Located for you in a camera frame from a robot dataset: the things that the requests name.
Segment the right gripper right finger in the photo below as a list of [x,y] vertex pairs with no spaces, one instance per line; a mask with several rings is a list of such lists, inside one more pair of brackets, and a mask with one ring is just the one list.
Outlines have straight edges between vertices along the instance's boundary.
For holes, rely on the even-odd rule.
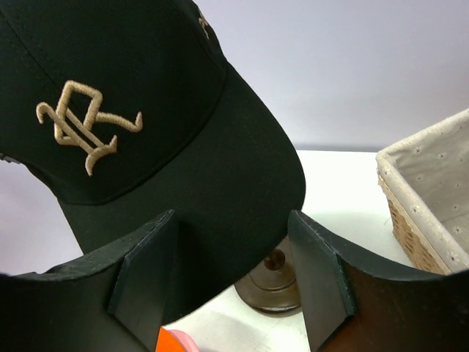
[[466,351],[468,273],[394,262],[294,210],[289,241],[312,351]]

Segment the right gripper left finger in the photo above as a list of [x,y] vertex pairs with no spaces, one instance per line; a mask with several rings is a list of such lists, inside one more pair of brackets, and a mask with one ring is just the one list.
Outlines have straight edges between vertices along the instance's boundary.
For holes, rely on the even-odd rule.
[[175,258],[167,211],[45,273],[1,276],[3,351],[154,351]]

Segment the orange bucket hat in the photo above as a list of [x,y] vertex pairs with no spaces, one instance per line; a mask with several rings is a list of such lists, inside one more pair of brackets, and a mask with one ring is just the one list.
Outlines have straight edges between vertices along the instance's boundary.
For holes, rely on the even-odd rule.
[[186,349],[172,332],[161,327],[155,352],[186,352]]

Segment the black embroidered cap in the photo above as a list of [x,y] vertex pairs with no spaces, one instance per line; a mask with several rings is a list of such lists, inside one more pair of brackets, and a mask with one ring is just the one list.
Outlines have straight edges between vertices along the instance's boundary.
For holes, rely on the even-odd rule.
[[1,152],[54,193],[83,252],[176,212],[164,323],[260,263],[306,193],[193,1],[3,1]]

